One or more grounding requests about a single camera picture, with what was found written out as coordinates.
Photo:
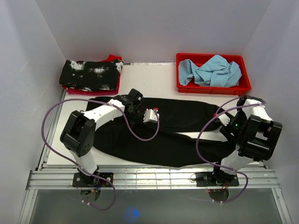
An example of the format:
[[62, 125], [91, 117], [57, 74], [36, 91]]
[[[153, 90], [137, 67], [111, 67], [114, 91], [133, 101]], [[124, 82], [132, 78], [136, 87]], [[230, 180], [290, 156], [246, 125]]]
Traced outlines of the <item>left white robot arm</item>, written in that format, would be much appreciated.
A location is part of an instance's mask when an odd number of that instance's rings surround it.
[[98, 128], [118, 117], [123, 117], [127, 123], [129, 118], [141, 124], [158, 122], [155, 110], [141, 109], [143, 100], [139, 91], [131, 89], [129, 94], [117, 95], [92, 110], [73, 111], [70, 114], [60, 135], [60, 141], [73, 155], [78, 165], [79, 178], [85, 185], [93, 187], [100, 182], [99, 167], [91, 153]]

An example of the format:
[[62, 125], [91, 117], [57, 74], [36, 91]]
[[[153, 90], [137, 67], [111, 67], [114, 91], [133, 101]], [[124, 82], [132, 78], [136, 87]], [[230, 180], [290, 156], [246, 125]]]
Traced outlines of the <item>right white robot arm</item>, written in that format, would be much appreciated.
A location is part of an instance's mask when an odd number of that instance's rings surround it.
[[215, 166], [211, 173], [214, 184], [226, 185], [237, 181], [237, 171], [256, 161], [269, 160], [274, 152], [283, 126], [269, 117], [265, 110], [265, 101], [249, 95], [241, 96], [233, 118], [223, 114], [216, 120], [221, 122], [220, 133], [231, 141], [235, 150], [217, 164], [230, 169]]

